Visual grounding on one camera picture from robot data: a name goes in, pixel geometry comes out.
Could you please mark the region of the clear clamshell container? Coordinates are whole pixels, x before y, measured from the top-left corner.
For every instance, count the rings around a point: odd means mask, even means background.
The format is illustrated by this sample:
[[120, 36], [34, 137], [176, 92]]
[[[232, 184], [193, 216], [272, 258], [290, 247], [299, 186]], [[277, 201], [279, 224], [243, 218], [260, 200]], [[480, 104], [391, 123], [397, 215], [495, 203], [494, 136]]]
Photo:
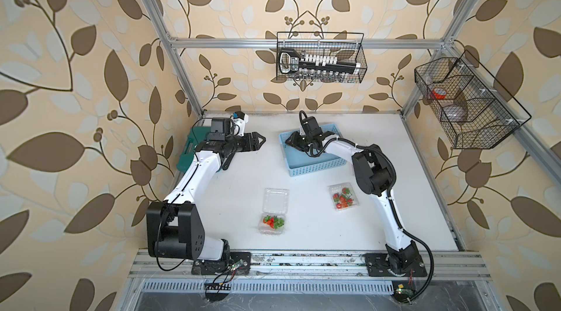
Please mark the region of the clear clamshell container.
[[359, 202], [350, 182], [330, 185], [328, 188], [334, 208], [337, 211], [358, 207]]
[[[282, 234], [286, 228], [286, 214], [289, 207], [289, 191], [285, 189], [266, 188], [264, 190], [263, 205], [261, 219], [258, 224], [258, 230], [261, 234]], [[266, 215], [280, 216], [285, 220], [284, 227], [273, 230], [264, 225], [262, 219]]]

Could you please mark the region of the strawberry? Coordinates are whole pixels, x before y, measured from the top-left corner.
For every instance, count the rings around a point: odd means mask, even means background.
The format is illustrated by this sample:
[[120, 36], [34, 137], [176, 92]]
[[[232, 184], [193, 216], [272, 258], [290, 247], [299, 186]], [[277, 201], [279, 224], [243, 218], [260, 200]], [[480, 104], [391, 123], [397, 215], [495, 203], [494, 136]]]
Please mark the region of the strawberry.
[[285, 220], [280, 216], [266, 215], [263, 217], [262, 222], [264, 225], [270, 227], [273, 230], [278, 230], [284, 227]]

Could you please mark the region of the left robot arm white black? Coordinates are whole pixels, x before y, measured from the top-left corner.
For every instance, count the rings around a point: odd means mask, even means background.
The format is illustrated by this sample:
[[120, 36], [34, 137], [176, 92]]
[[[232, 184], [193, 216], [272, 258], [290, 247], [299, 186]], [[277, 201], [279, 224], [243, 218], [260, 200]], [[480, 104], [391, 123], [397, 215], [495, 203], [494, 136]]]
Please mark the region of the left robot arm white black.
[[228, 169], [237, 153], [259, 150], [266, 138], [251, 132], [243, 135], [208, 134], [194, 148], [191, 166], [178, 185], [146, 213], [149, 256], [199, 262], [201, 274], [220, 274], [233, 264], [229, 242], [205, 233], [196, 199], [203, 195], [214, 175]]

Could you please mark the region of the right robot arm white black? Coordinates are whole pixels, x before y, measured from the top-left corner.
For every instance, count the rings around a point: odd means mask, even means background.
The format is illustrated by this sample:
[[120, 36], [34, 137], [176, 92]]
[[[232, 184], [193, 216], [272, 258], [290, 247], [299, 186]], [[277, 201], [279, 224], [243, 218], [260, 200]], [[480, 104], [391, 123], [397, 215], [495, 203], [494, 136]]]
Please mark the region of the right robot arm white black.
[[286, 144], [310, 158], [327, 153], [351, 163], [359, 189], [374, 200], [386, 238], [387, 259], [382, 267], [397, 277], [422, 271], [424, 262], [417, 247], [421, 244], [429, 255], [430, 269], [425, 276], [431, 280], [434, 274], [432, 251], [425, 242], [409, 233], [400, 220], [393, 194], [397, 172], [381, 148], [376, 144], [358, 145], [333, 132], [323, 131], [316, 118], [302, 110], [299, 123], [303, 132], [293, 132]]

